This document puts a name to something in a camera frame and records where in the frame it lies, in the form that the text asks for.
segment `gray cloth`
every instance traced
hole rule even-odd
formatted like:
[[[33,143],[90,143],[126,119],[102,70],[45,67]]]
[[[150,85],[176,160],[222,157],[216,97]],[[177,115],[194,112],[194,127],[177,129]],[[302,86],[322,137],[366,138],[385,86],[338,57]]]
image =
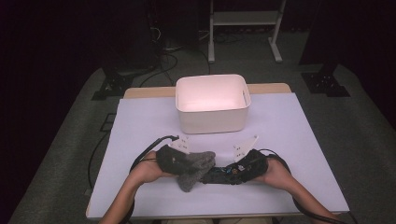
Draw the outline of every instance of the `gray cloth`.
[[[198,169],[193,174],[183,174],[177,178],[177,183],[184,192],[190,192],[199,181],[215,165],[216,153],[212,151],[187,154],[185,160],[191,162],[191,167]]]

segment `person's right arm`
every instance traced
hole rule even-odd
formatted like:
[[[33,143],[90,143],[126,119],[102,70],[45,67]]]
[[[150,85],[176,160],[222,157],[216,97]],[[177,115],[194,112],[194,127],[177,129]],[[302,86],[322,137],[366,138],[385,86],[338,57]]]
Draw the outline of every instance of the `person's right arm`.
[[[325,208],[289,171],[276,159],[268,159],[268,170],[256,178],[276,189],[287,191],[303,208],[311,213],[338,220],[338,217]],[[310,218],[311,223],[328,223]]]

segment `person's arm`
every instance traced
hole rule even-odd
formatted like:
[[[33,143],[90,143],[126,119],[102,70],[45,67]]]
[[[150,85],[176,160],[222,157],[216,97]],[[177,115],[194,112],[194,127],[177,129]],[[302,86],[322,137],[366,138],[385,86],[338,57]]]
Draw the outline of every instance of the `person's arm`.
[[[134,196],[140,186],[155,181],[161,176],[170,176],[164,173],[155,161],[156,152],[150,151],[143,160],[128,174],[119,193],[106,211],[100,224],[120,223],[128,213],[134,202]]]
[[[338,217],[325,208],[289,171],[276,159],[268,159],[268,170],[256,178],[273,188],[287,191],[303,208],[311,213],[338,220]],[[311,223],[327,223],[310,218]]]

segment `human hand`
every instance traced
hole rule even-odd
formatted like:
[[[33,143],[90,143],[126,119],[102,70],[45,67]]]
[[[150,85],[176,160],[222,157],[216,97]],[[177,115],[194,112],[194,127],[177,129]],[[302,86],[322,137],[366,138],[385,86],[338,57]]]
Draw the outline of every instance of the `human hand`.
[[[274,158],[268,158],[268,169],[265,174],[255,178],[276,189],[284,189],[289,191],[295,184],[296,180],[290,172],[283,166],[283,164]]]
[[[156,151],[150,151],[131,171],[128,177],[135,179],[141,185],[157,180],[163,176],[173,176],[163,172],[155,161]]]

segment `white plastic part with holes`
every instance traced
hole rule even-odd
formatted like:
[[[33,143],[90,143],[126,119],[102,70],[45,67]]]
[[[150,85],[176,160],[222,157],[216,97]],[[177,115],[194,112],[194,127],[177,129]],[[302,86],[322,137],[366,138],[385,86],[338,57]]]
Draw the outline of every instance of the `white plastic part with holes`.
[[[257,139],[259,139],[259,136],[254,135],[254,137],[249,138],[245,142],[233,146],[233,148],[235,148],[235,151],[233,152],[233,160],[235,162],[239,162],[240,160],[244,159],[249,151],[253,149],[254,144],[256,144],[257,142]]]
[[[189,137],[179,137],[176,141],[173,141],[170,144],[168,144],[168,146],[177,151],[190,154],[188,138]]]

